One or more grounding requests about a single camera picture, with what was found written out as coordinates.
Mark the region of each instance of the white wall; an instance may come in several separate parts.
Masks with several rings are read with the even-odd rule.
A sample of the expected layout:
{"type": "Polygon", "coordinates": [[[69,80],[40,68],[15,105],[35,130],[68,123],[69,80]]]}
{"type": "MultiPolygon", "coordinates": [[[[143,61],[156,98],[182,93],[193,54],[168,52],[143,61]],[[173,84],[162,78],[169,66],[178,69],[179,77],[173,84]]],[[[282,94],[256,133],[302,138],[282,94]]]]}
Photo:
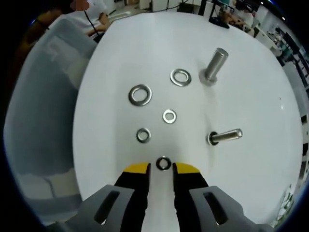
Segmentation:
{"type": "Polygon", "coordinates": [[[301,43],[296,37],[296,35],[292,32],[290,28],[278,17],[276,17],[273,13],[267,12],[267,15],[265,16],[264,20],[261,22],[260,28],[264,31],[267,32],[271,30],[272,28],[275,28],[278,26],[282,31],[288,33],[291,38],[295,41],[297,46],[301,47],[301,43]]]}
{"type": "Polygon", "coordinates": [[[268,9],[264,6],[260,5],[259,9],[257,10],[255,14],[255,19],[259,20],[260,23],[262,23],[268,13],[268,9]]]}
{"type": "MultiPolygon", "coordinates": [[[[166,9],[166,4],[168,0],[153,0],[153,11],[160,11],[166,9]]],[[[178,6],[180,0],[169,0],[169,8],[178,6]]]]}

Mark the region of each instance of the metal bolt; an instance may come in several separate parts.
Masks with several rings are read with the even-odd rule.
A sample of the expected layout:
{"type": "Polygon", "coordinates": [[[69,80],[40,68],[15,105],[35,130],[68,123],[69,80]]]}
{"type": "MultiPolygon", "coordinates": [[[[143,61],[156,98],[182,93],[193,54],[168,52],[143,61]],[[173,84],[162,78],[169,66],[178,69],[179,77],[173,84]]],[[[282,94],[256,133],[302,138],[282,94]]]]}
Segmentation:
{"type": "Polygon", "coordinates": [[[241,137],[242,137],[241,129],[235,129],[235,130],[227,131],[227,132],[220,133],[220,134],[213,131],[207,136],[207,141],[211,145],[217,145],[221,141],[239,139],[241,137]]]}
{"type": "Polygon", "coordinates": [[[222,48],[217,48],[208,67],[203,71],[203,83],[207,86],[213,86],[217,82],[217,73],[228,58],[228,53],[222,48]]]}

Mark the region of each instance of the small washer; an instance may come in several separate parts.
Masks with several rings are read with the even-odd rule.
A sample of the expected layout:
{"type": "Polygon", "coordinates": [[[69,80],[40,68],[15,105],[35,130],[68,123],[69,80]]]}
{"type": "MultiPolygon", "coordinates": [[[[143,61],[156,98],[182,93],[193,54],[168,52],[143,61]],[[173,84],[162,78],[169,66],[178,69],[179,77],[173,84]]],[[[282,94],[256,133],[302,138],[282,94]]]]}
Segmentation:
{"type": "Polygon", "coordinates": [[[136,138],[137,140],[142,143],[142,144],[145,144],[147,142],[149,142],[150,138],[151,138],[151,134],[150,134],[150,131],[147,129],[147,128],[140,128],[137,132],[136,132],[136,138]],[[147,134],[147,138],[145,139],[142,139],[140,137],[140,134],[142,134],[143,132],[145,132],[147,134]]]}
{"type": "Polygon", "coordinates": [[[170,77],[170,80],[171,80],[175,85],[180,86],[180,87],[187,86],[188,84],[191,83],[191,80],[192,80],[190,73],[187,72],[187,71],[184,70],[184,69],[174,69],[174,70],[170,73],[170,76],[169,76],[169,77],[170,77]],[[175,75],[176,75],[177,73],[182,73],[182,74],[184,74],[184,75],[186,76],[187,79],[186,79],[185,81],[178,81],[178,80],[176,80],[175,75]]]}
{"type": "Polygon", "coordinates": [[[163,120],[166,122],[166,123],[168,123],[168,124],[172,124],[172,123],[174,123],[175,121],[176,121],[176,113],[175,113],[175,111],[173,111],[173,110],[166,110],[166,111],[164,111],[164,113],[163,113],[163,120]],[[167,118],[166,118],[166,115],[167,114],[172,114],[173,115],[173,119],[170,119],[170,120],[168,120],[167,118]]]}
{"type": "Polygon", "coordinates": [[[158,158],[158,159],[156,160],[155,165],[156,165],[156,167],[157,167],[159,170],[165,171],[165,170],[169,169],[169,168],[172,166],[172,162],[170,161],[169,158],[167,158],[167,157],[165,157],[165,156],[162,156],[162,157],[160,157],[160,158],[158,158]],[[160,162],[161,162],[162,160],[165,160],[165,161],[168,163],[166,167],[162,167],[162,166],[160,165],[160,162]]]}
{"type": "Polygon", "coordinates": [[[151,91],[151,89],[147,86],[147,85],[137,85],[137,86],[134,86],[130,92],[129,92],[129,101],[131,102],[132,105],[136,105],[136,106],[144,106],[144,105],[147,105],[151,98],[153,96],[153,93],[151,91]],[[147,97],[142,100],[142,101],[137,101],[135,98],[134,98],[134,93],[140,89],[143,89],[147,92],[147,97]]]}

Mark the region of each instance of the cable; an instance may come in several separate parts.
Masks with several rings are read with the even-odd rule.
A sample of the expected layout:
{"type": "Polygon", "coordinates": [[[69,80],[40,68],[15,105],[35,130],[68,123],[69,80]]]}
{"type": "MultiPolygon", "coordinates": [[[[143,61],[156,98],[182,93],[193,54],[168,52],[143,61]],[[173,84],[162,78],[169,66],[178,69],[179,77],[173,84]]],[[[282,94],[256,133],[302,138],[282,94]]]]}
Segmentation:
{"type": "Polygon", "coordinates": [[[92,22],[90,21],[88,15],[87,15],[87,13],[86,13],[86,11],[84,11],[84,13],[85,13],[85,15],[86,15],[88,21],[90,22],[91,26],[93,27],[93,30],[95,30],[96,34],[99,36],[99,33],[98,33],[97,29],[95,28],[95,26],[93,26],[93,24],[92,24],[92,22]]]}
{"type": "Polygon", "coordinates": [[[166,3],[166,10],[165,10],[165,11],[168,11],[168,9],[169,9],[169,0],[168,0],[168,2],[166,3]]]}

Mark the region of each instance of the white table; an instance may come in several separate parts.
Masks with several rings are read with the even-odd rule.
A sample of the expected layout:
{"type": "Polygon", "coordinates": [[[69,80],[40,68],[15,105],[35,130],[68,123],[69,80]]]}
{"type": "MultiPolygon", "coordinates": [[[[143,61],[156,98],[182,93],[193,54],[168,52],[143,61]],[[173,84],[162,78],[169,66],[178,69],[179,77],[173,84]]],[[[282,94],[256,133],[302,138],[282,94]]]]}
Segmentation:
{"type": "Polygon", "coordinates": [[[78,95],[73,131],[74,163],[83,199],[114,184],[133,163],[152,163],[143,231],[176,232],[172,169],[155,167],[160,156],[199,168],[209,185],[237,200],[256,223],[278,212],[284,190],[298,178],[302,159],[299,112],[289,81],[271,51],[237,28],[220,28],[193,14],[140,14],[115,21],[98,44],[78,95]],[[200,83],[217,47],[229,58],[213,87],[200,83]],[[190,72],[186,87],[169,74],[190,72]],[[152,100],[133,106],[128,93],[147,84],[152,100]],[[166,124],[166,109],[177,113],[166,124]],[[150,142],[136,139],[150,130],[150,142]],[[211,131],[241,128],[243,137],[217,146],[211,131]]]}

